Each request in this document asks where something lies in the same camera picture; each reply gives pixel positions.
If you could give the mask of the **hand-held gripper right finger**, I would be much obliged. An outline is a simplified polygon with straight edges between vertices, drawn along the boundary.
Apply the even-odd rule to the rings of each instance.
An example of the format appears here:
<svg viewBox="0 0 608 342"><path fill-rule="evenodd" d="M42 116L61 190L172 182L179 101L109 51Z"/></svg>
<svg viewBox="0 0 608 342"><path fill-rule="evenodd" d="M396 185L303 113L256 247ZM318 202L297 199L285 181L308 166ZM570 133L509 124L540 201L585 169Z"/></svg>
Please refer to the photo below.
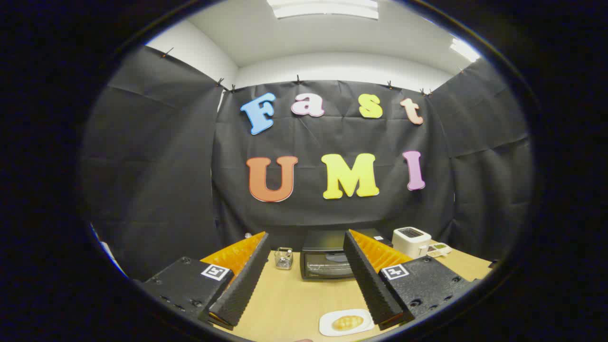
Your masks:
<svg viewBox="0 0 608 342"><path fill-rule="evenodd" d="M381 330L427 316L475 285L433 257L410 258L351 229L343 250Z"/></svg>

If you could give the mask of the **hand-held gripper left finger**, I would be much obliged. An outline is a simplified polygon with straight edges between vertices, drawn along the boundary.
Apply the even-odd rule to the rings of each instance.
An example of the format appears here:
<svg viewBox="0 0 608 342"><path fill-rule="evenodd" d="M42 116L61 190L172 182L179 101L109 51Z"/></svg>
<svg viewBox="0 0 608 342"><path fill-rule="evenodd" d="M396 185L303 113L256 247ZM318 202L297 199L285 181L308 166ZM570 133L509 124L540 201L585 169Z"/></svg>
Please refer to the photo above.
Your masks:
<svg viewBox="0 0 608 342"><path fill-rule="evenodd" d="M197 260L181 257L142 287L178 315L232 330L252 297L270 253L260 232Z"/></svg>

